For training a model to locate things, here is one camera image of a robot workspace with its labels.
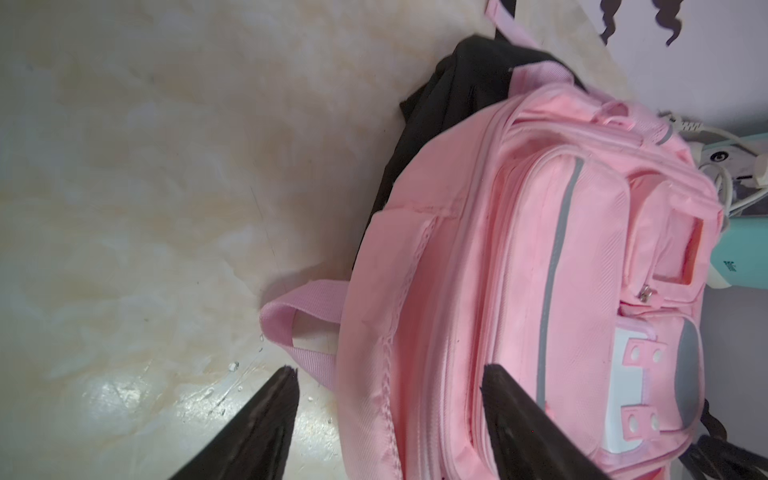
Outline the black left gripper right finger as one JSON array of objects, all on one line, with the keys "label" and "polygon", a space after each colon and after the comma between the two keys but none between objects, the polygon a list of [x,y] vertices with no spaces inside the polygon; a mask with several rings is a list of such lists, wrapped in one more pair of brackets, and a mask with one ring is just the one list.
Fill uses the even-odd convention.
[{"label": "black left gripper right finger", "polygon": [[607,477],[502,366],[489,364],[484,367],[481,394],[501,479],[588,480]]}]

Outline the pink backpack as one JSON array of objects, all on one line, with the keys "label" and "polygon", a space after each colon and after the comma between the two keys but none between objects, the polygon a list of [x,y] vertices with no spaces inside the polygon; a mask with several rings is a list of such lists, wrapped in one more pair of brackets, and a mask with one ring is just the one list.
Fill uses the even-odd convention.
[{"label": "pink backpack", "polygon": [[264,336],[336,395],[352,479],[496,479],[502,366],[612,479],[666,479],[704,403],[724,221],[684,140],[539,56],[420,147],[347,281],[267,303]]}]

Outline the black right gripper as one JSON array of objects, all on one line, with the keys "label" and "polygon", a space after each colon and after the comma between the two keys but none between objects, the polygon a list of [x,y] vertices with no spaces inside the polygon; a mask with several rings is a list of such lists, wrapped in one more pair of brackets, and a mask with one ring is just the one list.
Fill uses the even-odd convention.
[{"label": "black right gripper", "polygon": [[730,443],[707,400],[700,421],[706,433],[679,457],[693,479],[767,480],[767,458]]}]

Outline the black backpack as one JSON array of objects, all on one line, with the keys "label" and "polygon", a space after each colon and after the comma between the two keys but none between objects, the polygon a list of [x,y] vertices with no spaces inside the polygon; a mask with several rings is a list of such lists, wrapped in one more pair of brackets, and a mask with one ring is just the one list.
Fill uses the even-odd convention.
[{"label": "black backpack", "polygon": [[506,101],[515,73],[547,64],[565,76],[565,83],[587,90],[567,64],[527,39],[517,24],[509,34],[497,26],[492,38],[474,34],[461,40],[429,80],[399,104],[405,126],[384,168],[371,213],[384,209],[396,180],[427,143],[477,112]]}]

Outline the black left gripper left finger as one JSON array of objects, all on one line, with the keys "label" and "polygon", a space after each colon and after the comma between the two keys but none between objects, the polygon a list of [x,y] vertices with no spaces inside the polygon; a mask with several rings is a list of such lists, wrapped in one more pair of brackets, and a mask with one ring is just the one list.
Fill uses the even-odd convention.
[{"label": "black left gripper left finger", "polygon": [[281,479],[299,406],[297,370],[278,369],[175,479]]}]

